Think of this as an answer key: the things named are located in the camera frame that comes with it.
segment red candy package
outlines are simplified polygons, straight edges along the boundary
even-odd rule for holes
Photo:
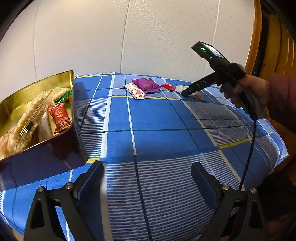
[[[54,134],[68,129],[72,123],[64,105],[65,103],[59,103],[52,105],[47,109],[56,123]]]
[[[160,86],[163,88],[166,88],[167,90],[171,90],[171,91],[173,91],[175,89],[175,87],[169,83],[164,83],[164,84],[161,84]]]

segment purple snack package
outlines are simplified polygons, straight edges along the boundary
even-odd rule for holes
[[[141,78],[132,80],[132,82],[138,86],[144,93],[150,93],[157,90],[161,90],[161,87],[155,83],[151,78]]]

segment person's arm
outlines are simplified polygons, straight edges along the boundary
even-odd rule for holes
[[[246,75],[240,83],[251,88],[259,99],[262,107],[267,107],[270,117],[296,134],[296,78],[289,78],[280,74],[272,74],[269,82],[252,75]],[[236,107],[240,107],[237,94],[243,88],[236,85],[234,94],[224,93],[225,98],[231,99]]]
[[[267,107],[273,120],[296,134],[296,78],[272,74]]]

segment floral snack wrapper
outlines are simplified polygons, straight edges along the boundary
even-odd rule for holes
[[[147,95],[133,82],[130,82],[122,87],[126,88],[135,99],[148,99]]]

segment black cable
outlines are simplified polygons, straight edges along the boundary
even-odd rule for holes
[[[249,165],[250,165],[250,162],[251,162],[251,157],[252,157],[252,153],[253,153],[253,149],[254,149],[255,135],[256,135],[256,120],[254,120],[253,136],[252,136],[251,147],[250,147],[250,151],[249,151],[249,156],[248,156],[248,159],[247,159],[246,167],[244,169],[244,174],[242,175],[242,179],[241,179],[240,184],[239,184],[239,191],[242,190],[242,185],[244,184],[244,180],[246,178],[247,171],[249,169]]]
[[[234,80],[243,89],[245,89],[245,87],[236,78],[234,78],[229,73],[227,73],[226,71],[224,71],[223,68],[221,68],[221,71],[224,72],[229,78],[231,78],[232,80]],[[256,120],[254,120],[251,147],[250,147],[250,150],[249,150],[249,156],[248,156],[248,159],[247,159],[246,167],[244,169],[244,173],[242,175],[242,179],[241,179],[240,184],[239,184],[239,191],[242,190],[242,185],[244,184],[244,180],[246,178],[247,171],[249,169],[249,165],[250,165],[250,162],[251,162],[251,157],[252,157],[252,153],[253,153],[253,149],[254,149],[255,136],[256,136]]]

